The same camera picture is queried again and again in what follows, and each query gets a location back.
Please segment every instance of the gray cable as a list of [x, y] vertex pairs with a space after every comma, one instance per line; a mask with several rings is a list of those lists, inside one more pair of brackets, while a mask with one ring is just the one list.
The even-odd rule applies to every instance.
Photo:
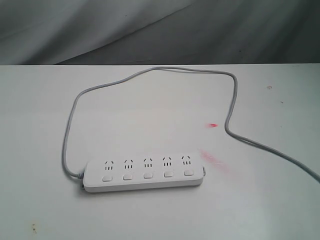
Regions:
[[222, 75], [228, 75], [230, 77], [232, 77], [233, 82], [234, 82], [234, 87], [233, 87], [233, 95], [232, 95], [232, 99], [231, 99], [231, 103], [230, 103], [230, 107], [229, 107], [229, 111], [228, 114], [226, 116], [225, 119], [225, 123], [224, 123], [224, 129], [226, 131], [226, 133], [228, 135], [230, 135], [231, 137], [233, 137], [234, 139], [246, 143], [250, 146], [265, 150], [267, 152], [270, 152], [272, 154], [275, 154], [285, 160], [288, 160], [289, 162], [297, 165], [299, 168], [301, 168], [302, 170], [304, 170], [306, 173], [308, 173], [311, 177], [313, 177], [318, 183], [320, 183], [320, 175], [318, 175], [317, 173], [315, 173], [314, 171], [312, 171], [310, 168], [308, 168], [306, 165], [304, 165], [303, 163], [297, 161], [296, 159], [274, 149], [271, 148], [269, 146], [263, 145], [257, 141], [253, 141], [251, 139], [248, 139], [246, 137], [237, 135], [235, 133], [233, 133], [232, 131], [230, 131], [229, 129], [229, 122], [230, 122], [230, 118], [231, 115], [234, 111], [234, 107], [235, 107], [235, 103], [236, 103], [236, 99], [237, 99], [237, 93], [238, 93], [238, 80], [236, 78], [236, 76], [230, 72], [226, 72], [226, 71], [217, 71], [217, 70], [205, 70], [205, 69], [192, 69], [192, 68], [186, 68], [186, 67], [176, 67], [176, 66], [155, 66], [155, 67], [151, 67], [139, 72], [136, 72], [135, 74], [132, 74], [131, 76], [128, 76], [122, 80], [119, 81], [114, 81], [111, 83], [106, 83], [106, 84], [102, 84], [102, 85], [98, 85], [98, 86], [93, 86], [90, 87], [86, 90], [83, 90], [82, 92], [80, 92], [78, 94], [78, 96], [76, 96], [74, 102], [73, 102], [73, 106], [67, 121], [67, 125], [66, 125], [66, 129], [65, 129], [65, 134], [64, 134], [64, 139], [63, 139], [63, 146], [62, 146], [62, 166], [64, 171], [69, 174], [72, 177], [78, 178], [78, 179], [83, 179], [84, 178], [84, 170], [81, 173], [74, 173], [72, 171], [70, 171], [70, 169], [67, 166], [67, 159], [66, 159], [66, 153], [67, 153], [67, 143], [68, 143], [68, 137], [69, 137], [69, 132], [70, 132], [70, 127], [71, 127], [71, 122], [72, 122], [72, 118], [74, 116], [75, 110], [76, 110], [76, 106], [78, 103], [79, 98], [83, 95], [86, 94], [88, 92], [91, 92], [93, 90], [96, 89], [101, 89], [101, 88], [105, 88], [105, 87], [109, 87], [109, 86], [113, 86], [113, 85], [117, 85], [117, 84], [121, 84], [124, 83], [130, 79], [133, 79], [141, 74], [153, 71], [153, 70], [181, 70], [181, 71], [188, 71], [188, 72], [196, 72], [196, 73], [207, 73], [207, 74], [222, 74]]

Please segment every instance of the power strip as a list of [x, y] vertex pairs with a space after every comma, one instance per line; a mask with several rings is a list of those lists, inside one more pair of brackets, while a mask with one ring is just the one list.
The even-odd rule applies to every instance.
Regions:
[[197, 186], [206, 175], [196, 154], [90, 161], [83, 185], [89, 193]]

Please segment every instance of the table surface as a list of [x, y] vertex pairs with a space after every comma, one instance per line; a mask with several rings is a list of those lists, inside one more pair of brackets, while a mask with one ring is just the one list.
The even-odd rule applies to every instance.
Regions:
[[[320, 238], [320, 185], [225, 133], [230, 77], [152, 71], [85, 94], [67, 162], [196, 152], [199, 187], [86, 193], [61, 165], [76, 95], [151, 66], [0, 66], [1, 239]], [[198, 65], [238, 78], [230, 129], [320, 173], [320, 64]]]

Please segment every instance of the red stain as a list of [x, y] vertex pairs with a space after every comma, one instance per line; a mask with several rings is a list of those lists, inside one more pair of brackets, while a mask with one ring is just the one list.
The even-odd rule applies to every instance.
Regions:
[[212, 163], [217, 169], [228, 173], [229, 172], [229, 168], [226, 166], [226, 164], [224, 164], [222, 161], [219, 161], [218, 159], [216, 159], [214, 156], [212, 156], [210, 153], [199, 149], [200, 151], [200, 155], [201, 157], [206, 160], [209, 163]]
[[206, 126], [207, 126], [208, 128], [215, 128], [215, 127], [218, 127], [218, 124], [208, 123]]

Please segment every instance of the gray backdrop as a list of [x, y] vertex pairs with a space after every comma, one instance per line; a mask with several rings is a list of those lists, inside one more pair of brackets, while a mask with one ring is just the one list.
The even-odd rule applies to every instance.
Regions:
[[318, 0], [0, 0], [0, 64], [319, 63]]

